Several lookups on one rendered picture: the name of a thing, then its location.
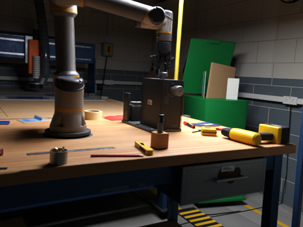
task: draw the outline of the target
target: cup of screws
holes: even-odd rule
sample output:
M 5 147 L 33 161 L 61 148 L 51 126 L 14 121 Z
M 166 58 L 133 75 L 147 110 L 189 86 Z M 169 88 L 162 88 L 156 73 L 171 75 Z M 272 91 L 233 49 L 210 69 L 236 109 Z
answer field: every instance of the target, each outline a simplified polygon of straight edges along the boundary
M 49 163 L 56 166 L 65 165 L 67 163 L 68 150 L 63 148 L 53 148 L 50 150 Z

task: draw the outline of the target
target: wooden tabletop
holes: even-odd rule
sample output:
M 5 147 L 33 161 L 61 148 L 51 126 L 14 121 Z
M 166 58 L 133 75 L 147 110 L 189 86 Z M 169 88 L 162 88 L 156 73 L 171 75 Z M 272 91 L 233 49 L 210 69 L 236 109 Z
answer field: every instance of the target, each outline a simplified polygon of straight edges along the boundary
M 200 122 L 182 117 L 182 122 Z M 10 125 L 1 125 L 0 138 L 4 155 L 0 156 L 0 187 L 117 173 L 124 171 L 207 163 L 252 157 L 263 157 L 295 153 L 293 144 L 262 143 L 255 147 L 232 141 L 219 131 L 216 137 L 202 136 L 182 125 L 181 132 L 169 134 L 169 148 L 154 150 L 153 156 L 144 157 L 90 157 L 91 154 L 142 154 L 134 146 L 141 140 L 148 146 L 151 134 L 124 124 L 121 121 L 86 121 L 93 136 L 82 139 L 51 139 L 43 136 L 49 122 L 22 123 L 16 120 Z M 65 147 L 68 150 L 115 147 L 108 150 L 71 152 L 63 166 L 49 164 L 49 154 L 28 156 L 27 153 L 46 152 L 52 148 Z

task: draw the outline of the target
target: drawer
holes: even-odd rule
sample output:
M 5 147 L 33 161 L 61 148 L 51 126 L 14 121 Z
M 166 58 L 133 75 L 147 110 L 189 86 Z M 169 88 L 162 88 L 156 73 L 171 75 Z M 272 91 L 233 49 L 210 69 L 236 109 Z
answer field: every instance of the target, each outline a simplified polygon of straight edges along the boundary
M 264 190 L 266 158 L 182 167 L 180 205 Z

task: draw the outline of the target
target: power outlet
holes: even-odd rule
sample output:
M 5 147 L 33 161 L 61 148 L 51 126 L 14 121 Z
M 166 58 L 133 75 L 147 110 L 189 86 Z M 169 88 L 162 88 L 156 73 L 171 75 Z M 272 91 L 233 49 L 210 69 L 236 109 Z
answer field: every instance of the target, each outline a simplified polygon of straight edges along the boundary
M 297 105 L 298 97 L 283 96 L 283 104 Z
M 104 80 L 105 85 L 114 85 L 114 82 L 115 81 L 113 81 L 113 80 L 108 80 L 108 79 Z

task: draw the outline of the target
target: yellow vertical tube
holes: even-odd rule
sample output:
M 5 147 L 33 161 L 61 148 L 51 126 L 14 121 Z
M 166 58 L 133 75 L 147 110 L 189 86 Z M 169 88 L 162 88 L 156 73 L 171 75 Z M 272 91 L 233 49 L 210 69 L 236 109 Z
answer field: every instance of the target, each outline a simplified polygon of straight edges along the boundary
M 184 5 L 184 0 L 179 0 L 178 30 L 177 30 L 177 45 L 176 45 L 176 61 L 175 61 L 175 77 L 174 77 L 174 79 L 178 79 L 178 76 L 179 76 L 179 61 L 180 61 L 183 5 Z

